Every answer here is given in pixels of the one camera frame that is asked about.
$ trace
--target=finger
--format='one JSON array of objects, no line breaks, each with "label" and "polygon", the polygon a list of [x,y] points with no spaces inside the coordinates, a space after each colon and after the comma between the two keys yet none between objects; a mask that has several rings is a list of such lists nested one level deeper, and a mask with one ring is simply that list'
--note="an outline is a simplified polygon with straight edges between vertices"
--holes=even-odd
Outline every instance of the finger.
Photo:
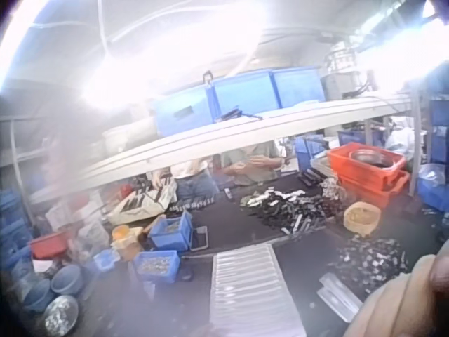
[{"label": "finger", "polygon": [[413,268],[396,314],[392,336],[404,333],[424,337],[431,332],[435,301],[429,275],[434,261],[435,256],[424,256]]},{"label": "finger", "polygon": [[449,293],[449,240],[436,255],[430,282],[437,292]]},{"label": "finger", "polygon": [[351,325],[349,325],[349,328],[344,333],[344,337],[362,337],[365,335],[370,317],[385,288],[386,284],[381,286],[366,299],[363,307],[359,310]]},{"label": "finger", "polygon": [[385,290],[382,292],[370,317],[365,337],[390,337],[395,314],[401,305],[408,278],[409,275],[400,275],[387,282]]}]

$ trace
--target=worker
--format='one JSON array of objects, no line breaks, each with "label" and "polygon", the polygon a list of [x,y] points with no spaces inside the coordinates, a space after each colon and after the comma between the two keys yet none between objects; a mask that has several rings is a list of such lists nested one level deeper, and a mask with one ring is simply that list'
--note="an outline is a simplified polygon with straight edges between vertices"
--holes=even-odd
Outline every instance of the worker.
[{"label": "worker", "polygon": [[[161,187],[162,170],[152,173],[152,184]],[[176,180],[176,196],[178,200],[195,197],[210,197],[218,192],[217,184],[210,176],[208,158],[200,158],[185,163],[172,165],[170,173]]]},{"label": "worker", "polygon": [[231,150],[222,154],[223,173],[234,177],[236,185],[252,185],[277,178],[274,169],[282,158],[274,141]]},{"label": "worker", "polygon": [[367,298],[344,337],[449,336],[449,241]]}]

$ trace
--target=plastic bag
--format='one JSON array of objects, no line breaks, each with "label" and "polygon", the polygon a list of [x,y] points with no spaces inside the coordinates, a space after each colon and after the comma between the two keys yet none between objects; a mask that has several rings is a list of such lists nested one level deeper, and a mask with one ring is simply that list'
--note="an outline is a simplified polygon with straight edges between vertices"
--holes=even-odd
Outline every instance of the plastic bag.
[{"label": "plastic bag", "polygon": [[403,128],[391,132],[385,143],[389,151],[402,154],[407,161],[411,160],[415,151],[415,133],[411,128]]},{"label": "plastic bag", "polygon": [[431,181],[435,186],[445,185],[445,165],[444,164],[425,164],[420,167],[419,177]]}]

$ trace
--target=white shelf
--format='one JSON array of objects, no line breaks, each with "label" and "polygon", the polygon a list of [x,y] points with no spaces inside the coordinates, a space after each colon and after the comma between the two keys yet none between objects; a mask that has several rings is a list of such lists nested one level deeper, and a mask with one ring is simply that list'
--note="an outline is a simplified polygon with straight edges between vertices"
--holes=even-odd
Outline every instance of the white shelf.
[{"label": "white shelf", "polygon": [[373,96],[298,105],[266,112],[264,119],[241,117],[179,133],[89,166],[64,190],[52,186],[34,193],[30,201],[38,204],[199,157],[411,109],[409,95]]},{"label": "white shelf", "polygon": [[[17,161],[23,162],[23,161],[27,161],[30,159],[36,159],[36,158],[40,158],[43,157],[45,155],[46,151],[44,149],[37,149],[34,151],[28,151],[28,152],[19,152],[17,155]],[[8,165],[12,165],[13,164],[13,155],[10,152],[7,153],[2,153],[1,155],[1,161],[0,161],[0,167],[5,167]]]}]

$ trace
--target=pile of parts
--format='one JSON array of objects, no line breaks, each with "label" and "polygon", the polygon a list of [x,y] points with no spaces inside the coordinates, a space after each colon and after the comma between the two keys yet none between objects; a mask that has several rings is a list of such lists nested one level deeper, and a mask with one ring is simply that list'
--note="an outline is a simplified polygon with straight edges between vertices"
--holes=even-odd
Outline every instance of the pile of parts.
[{"label": "pile of parts", "polygon": [[329,266],[359,298],[408,272],[406,253],[396,240],[362,239],[358,235],[339,249],[338,261]]},{"label": "pile of parts", "polygon": [[262,223],[271,228],[280,228],[286,234],[305,232],[315,227],[320,220],[342,212],[342,188],[334,178],[325,179],[321,184],[322,195],[302,197],[302,190],[283,193],[273,187],[263,193],[255,192],[244,197],[240,206],[253,210],[251,215],[262,219]]}]

